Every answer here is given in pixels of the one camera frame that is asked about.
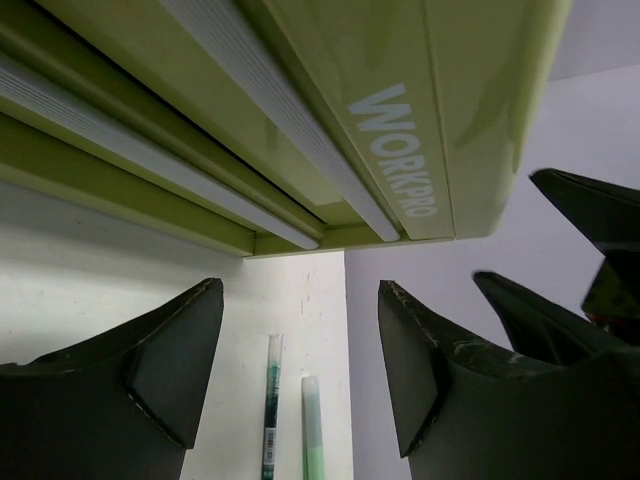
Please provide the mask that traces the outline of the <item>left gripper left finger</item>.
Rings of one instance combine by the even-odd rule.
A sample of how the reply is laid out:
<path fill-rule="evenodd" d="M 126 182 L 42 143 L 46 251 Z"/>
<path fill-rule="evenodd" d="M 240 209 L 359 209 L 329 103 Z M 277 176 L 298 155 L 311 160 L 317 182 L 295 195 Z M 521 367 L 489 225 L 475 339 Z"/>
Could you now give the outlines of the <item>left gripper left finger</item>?
<path fill-rule="evenodd" d="M 5 479 L 177 479 L 223 317 L 206 279 L 100 335 L 1 368 Z"/>

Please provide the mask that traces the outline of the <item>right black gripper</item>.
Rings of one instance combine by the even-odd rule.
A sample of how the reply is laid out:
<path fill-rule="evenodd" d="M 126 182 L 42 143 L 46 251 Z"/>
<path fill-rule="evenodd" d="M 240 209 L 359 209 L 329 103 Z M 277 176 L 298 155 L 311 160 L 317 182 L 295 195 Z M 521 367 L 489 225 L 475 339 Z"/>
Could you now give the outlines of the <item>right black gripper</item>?
<path fill-rule="evenodd" d="M 619 339 L 638 345 L 639 191 L 551 168 L 530 180 L 604 256 L 582 302 L 601 330 L 502 275 L 477 271 L 473 281 L 512 348 L 537 360 L 583 360 L 618 348 Z"/>

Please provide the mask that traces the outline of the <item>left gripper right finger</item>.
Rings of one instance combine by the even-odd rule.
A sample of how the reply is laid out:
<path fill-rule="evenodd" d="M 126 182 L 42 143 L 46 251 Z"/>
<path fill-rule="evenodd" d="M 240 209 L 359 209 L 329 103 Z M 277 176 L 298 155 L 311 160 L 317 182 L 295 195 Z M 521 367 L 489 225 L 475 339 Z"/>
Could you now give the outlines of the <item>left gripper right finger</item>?
<path fill-rule="evenodd" d="M 635 479 L 639 350 L 537 360 L 394 281 L 378 322 L 400 454 L 415 479 Z"/>

